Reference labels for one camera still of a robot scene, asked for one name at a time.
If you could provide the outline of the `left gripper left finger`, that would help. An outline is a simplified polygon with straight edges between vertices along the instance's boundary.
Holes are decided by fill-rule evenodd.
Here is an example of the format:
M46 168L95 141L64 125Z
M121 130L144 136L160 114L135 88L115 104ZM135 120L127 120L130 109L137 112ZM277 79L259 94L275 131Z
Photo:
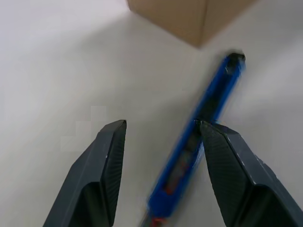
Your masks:
M43 227L112 227L127 123L105 125L72 164Z

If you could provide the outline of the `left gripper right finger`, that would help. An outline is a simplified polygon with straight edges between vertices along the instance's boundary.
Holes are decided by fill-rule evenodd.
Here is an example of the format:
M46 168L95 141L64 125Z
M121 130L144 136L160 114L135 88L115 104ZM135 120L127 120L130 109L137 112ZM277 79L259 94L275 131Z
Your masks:
M303 227L303 210L238 132L208 122L200 129L226 227Z

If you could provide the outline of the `blue utility knife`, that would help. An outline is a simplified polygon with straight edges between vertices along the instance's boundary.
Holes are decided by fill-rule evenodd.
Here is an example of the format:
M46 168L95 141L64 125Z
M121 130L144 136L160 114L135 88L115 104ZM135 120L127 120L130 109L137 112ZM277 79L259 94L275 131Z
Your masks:
M218 120L245 68L245 61L245 54L240 50L232 50L222 59L151 192L139 227L163 227L177 208L204 155L201 122Z

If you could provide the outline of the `brown cardboard box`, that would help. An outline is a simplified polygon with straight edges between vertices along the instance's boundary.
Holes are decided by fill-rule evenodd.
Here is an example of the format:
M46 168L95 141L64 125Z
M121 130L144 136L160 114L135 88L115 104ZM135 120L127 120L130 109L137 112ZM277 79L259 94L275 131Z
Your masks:
M257 0L127 0L129 9L200 47Z

